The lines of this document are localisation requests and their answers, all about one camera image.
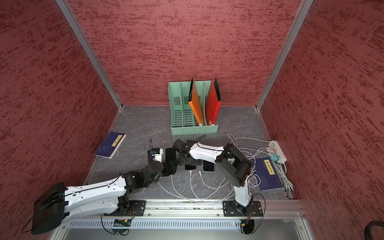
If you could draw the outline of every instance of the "white power strip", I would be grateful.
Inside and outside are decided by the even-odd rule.
[[[285,163],[287,161],[287,158],[285,157],[283,150],[279,146],[277,141],[271,141],[269,143],[270,147],[273,147],[273,149],[276,151],[276,155],[279,157],[279,160],[277,161],[278,163]]]

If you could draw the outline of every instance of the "black smartphone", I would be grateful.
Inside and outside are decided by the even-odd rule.
[[[189,171],[189,170],[196,170],[196,165],[184,165],[184,168],[186,171]]]
[[[214,172],[215,164],[213,162],[203,161],[203,171],[204,172]]]

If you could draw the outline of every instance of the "book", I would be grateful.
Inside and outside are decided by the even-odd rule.
[[[207,101],[205,103],[205,119],[208,125],[215,125],[218,111],[221,105],[221,95],[218,88],[217,79],[211,82]]]
[[[259,176],[260,190],[283,188],[280,177],[269,157],[256,158],[257,175]]]
[[[199,124],[199,126],[202,126],[204,122],[203,109],[201,108],[199,94],[197,93],[196,85],[193,81],[193,78],[191,81],[191,86],[189,88],[188,103],[192,108],[192,112],[195,115],[197,123]]]
[[[111,159],[126,136],[121,132],[109,132],[93,155]]]

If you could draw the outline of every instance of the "gray marble floor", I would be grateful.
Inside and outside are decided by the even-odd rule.
[[[127,137],[112,159],[98,158],[96,160],[88,184],[105,181],[116,177],[120,173],[123,174],[131,170],[144,168],[148,163],[147,150],[149,149],[149,139],[152,139],[153,147],[165,150],[165,148],[172,147],[173,142],[178,138],[186,142],[188,139],[196,139],[200,136],[200,134],[173,136],[170,130],[170,122],[169,107],[124,106],[114,131],[124,132],[127,134]],[[233,134],[235,137],[263,139],[263,133],[253,107],[221,107],[218,122],[218,132],[207,134],[205,138],[200,140],[202,144],[225,146],[230,142],[227,136],[228,133]],[[240,147],[258,149],[266,146],[266,143],[239,139],[238,145]],[[215,172],[203,172],[202,166],[198,166],[197,170],[192,171],[192,187],[194,192],[198,197],[203,198],[213,193],[214,189],[210,189],[202,183],[199,170],[202,172],[205,183],[212,187],[218,187],[219,183],[223,180],[223,175],[218,169]],[[171,177],[163,177],[159,183],[167,191],[177,195],[173,189]],[[190,172],[185,171],[183,166],[177,167],[177,172],[173,175],[173,183],[181,195],[187,198],[195,198],[190,188]],[[210,199],[222,199],[231,190],[230,184],[227,184],[212,195]],[[259,187],[255,187],[251,189],[251,192],[259,192],[266,199],[287,198],[287,194],[283,189],[260,191]],[[131,198],[174,199],[176,197],[165,192],[158,183],[155,183],[141,192],[132,194]]]

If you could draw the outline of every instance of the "aluminum frame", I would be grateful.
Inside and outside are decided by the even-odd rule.
[[[224,217],[222,203],[194,203],[183,199],[147,199],[146,208],[142,217],[135,217],[140,222],[163,222],[169,219],[177,220],[202,220],[203,222],[211,220],[212,222],[227,221],[236,222],[243,217]],[[264,201],[260,200],[264,210]],[[266,200],[266,210],[264,219],[294,219],[298,232],[302,240],[313,240],[312,233],[305,220],[305,214],[299,200]],[[116,217],[104,216],[103,221],[109,221]],[[118,217],[119,219],[130,219],[130,216]],[[252,217],[252,219],[261,219],[262,217]],[[82,219],[75,219],[77,222],[89,222],[100,219],[100,215],[89,216]],[[62,240],[67,229],[71,228],[71,222],[61,224],[56,228],[50,240]],[[101,226],[90,226],[84,224],[76,228],[98,228]]]
[[[103,81],[105,87],[107,88],[109,94],[113,98],[113,101],[115,101],[116,106],[119,109],[123,108],[123,104],[117,95],[115,89],[113,88],[111,82],[109,81],[109,78],[106,74],[106,72],[103,69],[103,66],[101,65],[99,59],[97,58],[95,52],[93,51],[87,37],[85,36],[83,30],[81,29],[79,23],[77,22],[77,19],[75,15],[73,14],[71,7],[69,6],[68,2],[66,0],[56,0],[56,3],[59,5],[59,8],[61,12],[64,14],[65,18],[67,19],[69,25],[71,26],[73,32],[75,33],[77,39],[79,40],[80,44],[83,46],[84,51],[88,55],[89,59],[91,60],[91,63],[95,67],[97,73],[99,74],[101,80]]]
[[[287,56],[293,41],[296,38],[297,33],[300,30],[301,25],[303,24],[303,21],[305,19],[305,16],[307,15],[313,0],[303,0],[300,4],[299,10],[297,11],[297,14],[295,16],[295,19],[293,20],[293,23],[291,25],[291,28],[288,32],[287,37],[285,38],[284,44],[280,50],[280,53],[276,59],[275,65],[272,68],[271,74],[268,77],[268,80],[263,88],[262,93],[260,94],[260,97],[256,104],[256,109],[260,110],[266,96],[268,95],[269,91],[271,90],[272,84],[275,81],[275,78],[283,65],[283,62],[285,60],[285,57]]]

